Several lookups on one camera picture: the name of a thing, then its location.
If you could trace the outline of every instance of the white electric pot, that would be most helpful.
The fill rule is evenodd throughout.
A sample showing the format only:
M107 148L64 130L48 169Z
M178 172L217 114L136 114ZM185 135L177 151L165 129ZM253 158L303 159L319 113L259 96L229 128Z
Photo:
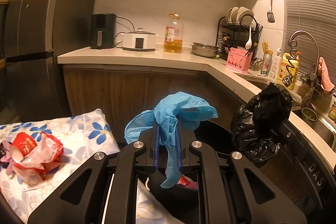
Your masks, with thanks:
M124 34L123 50L137 52L155 51L156 35L146 32L142 28L137 31Z

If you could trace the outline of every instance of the white countertop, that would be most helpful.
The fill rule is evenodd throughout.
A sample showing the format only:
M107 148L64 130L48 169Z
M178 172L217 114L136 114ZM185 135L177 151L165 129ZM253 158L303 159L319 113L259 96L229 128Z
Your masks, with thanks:
M120 48L94 50L89 47L58 56L59 64L109 64L206 71L236 95L248 102L261 90L226 68L226 61L192 55L190 52L172 54L156 49L154 52L132 52ZM291 112L289 121L315 146L331 169L336 164L336 153L297 115Z

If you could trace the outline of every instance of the wooden cabinet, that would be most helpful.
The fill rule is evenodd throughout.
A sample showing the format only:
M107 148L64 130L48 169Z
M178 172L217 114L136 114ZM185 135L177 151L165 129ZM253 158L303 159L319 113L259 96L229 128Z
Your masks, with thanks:
M213 121L230 130L235 110L243 101L205 72L105 66L81 68L66 65L64 79L73 115L101 108L117 142L124 142L124 129L137 114L154 107L169 94L183 91L205 99L216 108Z

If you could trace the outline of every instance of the stainless steel sink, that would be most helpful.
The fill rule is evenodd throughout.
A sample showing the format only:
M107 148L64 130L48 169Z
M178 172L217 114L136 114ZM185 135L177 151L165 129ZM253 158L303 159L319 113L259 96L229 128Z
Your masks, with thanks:
M272 83L272 81L270 81L267 78L263 79L252 75L239 75L239 76L262 90L266 88L270 83ZM293 94L292 98L293 98L292 111L304 122L306 122L301 113L301 101ZM322 139L331 147L331 149L334 152L336 152L336 130L325 118L323 118L318 114L318 120L316 122L314 123L306 122L306 123L317 134L319 134L322 137Z

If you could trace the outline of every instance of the black dish rack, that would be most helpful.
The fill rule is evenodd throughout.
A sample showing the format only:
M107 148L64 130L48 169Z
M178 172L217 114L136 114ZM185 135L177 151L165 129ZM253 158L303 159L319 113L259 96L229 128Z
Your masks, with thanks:
M259 30L262 28L262 25L259 25L258 22L256 21L256 19L251 16L251 15L244 15L240 21L235 20L235 21L226 21L226 17L222 17L219 22L218 22L218 27L217 27L217 35L216 35L216 47L219 47L222 50L222 55L221 55L221 59L227 60L227 55L228 55L228 49L226 50L225 48L227 48L226 43L224 41L224 39L222 38L220 34L221 29L222 30L226 30L230 31L232 33L231 38L227 38L227 42L229 44L230 47L234 47L234 48L238 48L239 47L243 47L245 48L245 44L249 38L249 32L250 32L250 25L246 25L242 23L242 20L244 17L246 16L250 16L253 18L253 20L255 21L255 26L252 25L251 28L251 40L252 40L252 47L253 48L253 56L255 55L256 52L256 46L259 43L259 36L261 31L259 32Z

